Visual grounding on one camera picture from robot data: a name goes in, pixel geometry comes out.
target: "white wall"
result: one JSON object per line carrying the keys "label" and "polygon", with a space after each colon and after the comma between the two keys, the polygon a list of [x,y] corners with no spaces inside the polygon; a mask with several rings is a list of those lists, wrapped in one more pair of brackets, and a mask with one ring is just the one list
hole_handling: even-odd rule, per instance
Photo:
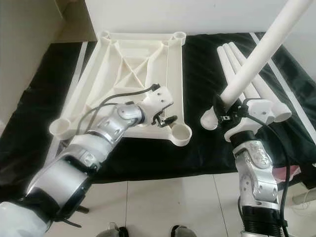
{"label": "white wall", "polygon": [[[266,31],[286,0],[85,0],[95,33],[236,33]],[[316,3],[285,43],[308,73],[316,54]]]}
{"label": "white wall", "polygon": [[54,0],[0,1],[0,120],[4,123],[61,23]]}

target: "white plastic tube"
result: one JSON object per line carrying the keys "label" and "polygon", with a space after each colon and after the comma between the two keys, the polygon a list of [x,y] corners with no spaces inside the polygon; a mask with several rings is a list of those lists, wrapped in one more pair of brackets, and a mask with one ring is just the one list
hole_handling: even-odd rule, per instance
{"label": "white plastic tube", "polygon": [[[254,33],[250,33],[250,35],[253,38],[253,40],[256,42],[256,44],[258,44],[259,43],[258,37]],[[302,123],[303,123],[304,127],[306,128],[306,130],[308,131],[309,135],[311,136],[314,144],[316,144],[316,130],[313,127],[310,119],[307,117],[305,111],[303,110],[302,106],[298,102],[298,100],[295,97],[294,93],[292,92],[292,90],[290,89],[288,84],[286,83],[285,79],[283,78],[282,74],[280,73],[279,69],[277,68],[277,66],[273,62],[273,60],[270,59],[268,61],[268,64],[269,64],[272,72],[276,76],[276,79],[278,80],[278,82],[282,86],[283,90],[285,91],[287,97],[291,101],[295,111],[297,112],[298,117],[302,121]]]}
{"label": "white plastic tube", "polygon": [[[226,109],[230,108],[251,83],[251,80],[261,71],[312,2],[313,0],[289,0],[286,3],[259,44],[249,55],[245,64],[238,71],[235,79],[222,92],[221,98],[226,105]],[[211,108],[206,111],[200,122],[205,129],[215,129],[218,121],[214,110]]]}
{"label": "white plastic tube", "polygon": [[[232,68],[232,65],[231,65],[231,63],[226,55],[226,52],[225,52],[223,46],[219,46],[217,48],[217,53],[218,53],[219,60],[222,64],[222,68],[223,68],[223,72],[224,72],[227,84],[229,84],[232,81],[232,79],[234,78],[235,72]],[[244,93],[242,93],[239,97],[241,102],[243,102],[245,100],[245,98],[246,97],[245,97]]]}
{"label": "white plastic tube", "polygon": [[[233,42],[230,42],[228,45],[234,52],[240,64],[243,65],[247,60],[246,57]],[[273,102],[272,112],[275,115],[275,122],[282,122],[291,117],[292,112],[288,106],[279,100],[259,74],[257,74],[257,76],[252,80],[252,84],[256,87],[261,98]]]}
{"label": "white plastic tube", "polygon": [[314,201],[316,200],[316,189],[308,190],[306,193],[293,196],[292,200],[295,205],[300,205],[302,203]]}
{"label": "white plastic tube", "polygon": [[[241,64],[239,63],[238,59],[236,58],[236,56],[234,55],[232,49],[229,47],[228,44],[223,44],[223,48],[227,54],[227,57],[234,69],[235,74],[237,74],[237,72],[241,69]],[[255,89],[255,87],[253,86],[253,84],[249,84],[244,91],[244,94],[246,96],[246,98],[251,98],[251,99],[257,99],[260,98],[260,95],[258,94],[257,90]]]}

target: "white tile floor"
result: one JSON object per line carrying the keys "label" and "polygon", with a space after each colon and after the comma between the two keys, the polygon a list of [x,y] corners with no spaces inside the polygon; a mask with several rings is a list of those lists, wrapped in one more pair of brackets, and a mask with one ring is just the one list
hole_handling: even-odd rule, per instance
{"label": "white tile floor", "polygon": [[[300,184],[293,186],[288,204],[293,194],[305,191]],[[131,237],[168,237],[176,224],[188,226],[198,237],[238,237],[238,194],[237,173],[94,185],[83,202],[90,213],[71,217],[82,228],[55,223],[46,237],[95,237],[112,221],[126,225]],[[316,237],[316,201],[306,210],[294,208],[302,206],[285,210],[290,234]]]}

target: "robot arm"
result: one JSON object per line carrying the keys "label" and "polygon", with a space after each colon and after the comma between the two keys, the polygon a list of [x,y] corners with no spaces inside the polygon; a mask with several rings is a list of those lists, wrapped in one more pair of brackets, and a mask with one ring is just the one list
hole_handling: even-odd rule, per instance
{"label": "robot arm", "polygon": [[242,237],[280,237],[283,225],[279,211],[277,182],[272,175],[273,163],[262,142],[255,137],[261,124],[274,120],[272,103],[263,99],[247,99],[237,112],[225,112],[219,97],[214,98],[214,111],[231,142],[239,173],[240,205],[244,231]]}
{"label": "robot arm", "polygon": [[124,132],[138,124],[167,126],[177,117],[162,120],[161,112],[173,104],[166,87],[148,92],[138,104],[116,105],[86,134],[75,136],[69,146],[33,178],[25,197],[17,204],[3,202],[0,212],[8,217],[0,236],[40,237],[53,221],[67,220],[77,209],[99,171]]}

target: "black fabric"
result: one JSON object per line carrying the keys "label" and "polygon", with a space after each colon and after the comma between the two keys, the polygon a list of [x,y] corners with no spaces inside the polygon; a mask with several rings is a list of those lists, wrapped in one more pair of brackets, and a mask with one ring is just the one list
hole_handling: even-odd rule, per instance
{"label": "black fabric", "polygon": [[81,43],[52,44],[0,139],[0,201],[15,199],[44,164]]}
{"label": "black fabric", "polygon": [[301,182],[307,189],[316,187],[316,167],[308,164],[300,165],[302,173],[299,174]]}
{"label": "black fabric", "polygon": [[[110,154],[94,182],[161,179],[198,174],[236,171],[232,146],[221,129],[207,131],[199,119],[212,105],[213,95],[226,86],[216,48],[235,42],[248,56],[255,43],[249,34],[188,36],[183,46],[183,86],[185,121],[193,130],[190,143],[176,147],[169,141],[123,138]],[[95,46],[89,43],[85,63]],[[71,81],[79,43],[52,44],[43,58],[30,87],[21,97],[0,139],[0,201],[16,197],[43,165],[51,137],[49,124],[61,111]],[[316,125],[316,85],[290,54],[282,47],[274,60],[281,73]],[[294,111],[269,66],[260,75],[281,101]],[[316,147],[296,113],[272,127],[287,144],[292,164],[316,162]],[[258,132],[277,167],[284,166],[280,144],[269,131]]]}

